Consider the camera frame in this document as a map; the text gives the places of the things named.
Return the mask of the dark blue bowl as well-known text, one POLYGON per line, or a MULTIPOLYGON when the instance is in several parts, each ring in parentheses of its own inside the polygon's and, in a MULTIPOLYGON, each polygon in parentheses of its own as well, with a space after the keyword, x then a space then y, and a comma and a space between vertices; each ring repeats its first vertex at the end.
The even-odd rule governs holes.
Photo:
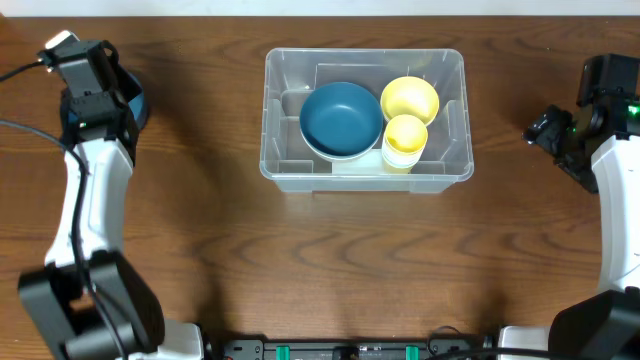
POLYGON ((314 90, 302 105, 301 135, 331 155, 351 155, 376 143, 384 117, 378 101, 367 89, 334 82, 314 90))
MULTIPOLYGON (((138 126, 138 129, 142 131, 148 122, 150 113, 149 103, 144 95, 142 84, 140 83, 138 78, 132 72, 126 71, 126 73, 129 78, 139 87, 139 90, 135 93, 135 96, 128 96, 127 99, 129 100, 128 104, 134 116, 134 120, 138 126)), ((62 129, 65 129, 70 122, 76 121, 75 115, 70 111, 70 101, 70 91, 68 88, 64 88, 61 91, 61 103, 59 107, 59 117, 62 129)))

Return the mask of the yellow plastic cup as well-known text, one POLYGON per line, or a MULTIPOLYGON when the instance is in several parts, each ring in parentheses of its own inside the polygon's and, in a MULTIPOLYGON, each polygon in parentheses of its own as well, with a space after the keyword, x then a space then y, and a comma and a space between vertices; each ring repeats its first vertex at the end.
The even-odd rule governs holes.
POLYGON ((396 153, 413 155, 424 150, 428 138, 428 129, 419 118, 403 114, 387 123, 383 143, 396 153))
POLYGON ((409 174, 412 170, 411 167, 394 167, 388 164, 383 165, 384 171, 389 174, 409 174))

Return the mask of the large cream bowl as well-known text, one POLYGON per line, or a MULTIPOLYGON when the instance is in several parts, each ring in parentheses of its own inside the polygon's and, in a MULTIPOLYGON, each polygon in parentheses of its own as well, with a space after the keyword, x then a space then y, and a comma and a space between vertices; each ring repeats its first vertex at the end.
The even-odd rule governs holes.
POLYGON ((361 159, 362 157, 366 156, 370 152, 372 152, 376 147, 376 143, 374 143, 373 145, 367 147, 363 151, 355 153, 355 154, 351 154, 351 155, 331 155, 329 153, 326 153, 326 152, 323 152, 323 151, 317 149, 311 143, 309 143, 307 140, 304 140, 304 144, 305 144, 305 150, 301 152, 300 159, 322 160, 322 161, 326 161, 326 162, 330 162, 330 163, 346 163, 346 162, 356 161, 356 160, 361 159))

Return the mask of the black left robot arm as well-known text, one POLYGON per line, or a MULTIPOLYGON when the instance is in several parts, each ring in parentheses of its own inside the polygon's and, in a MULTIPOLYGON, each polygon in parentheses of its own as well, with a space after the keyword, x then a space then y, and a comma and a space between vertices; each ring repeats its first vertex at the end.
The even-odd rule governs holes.
POLYGON ((164 317, 123 255, 124 205, 149 105, 106 40, 63 31, 38 54, 61 93, 67 185, 41 269, 21 274, 23 307, 56 359, 202 359, 198 325, 164 317))

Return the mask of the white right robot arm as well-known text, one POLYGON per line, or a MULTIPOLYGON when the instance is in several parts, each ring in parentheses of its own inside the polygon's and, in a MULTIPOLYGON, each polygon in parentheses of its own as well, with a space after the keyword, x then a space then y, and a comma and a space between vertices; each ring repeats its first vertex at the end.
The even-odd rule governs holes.
POLYGON ((595 296, 548 327, 506 326, 498 346, 516 358, 547 351, 572 358, 639 356, 639 61, 619 54, 585 61, 574 113, 555 105, 523 134, 599 197, 601 267, 595 296))

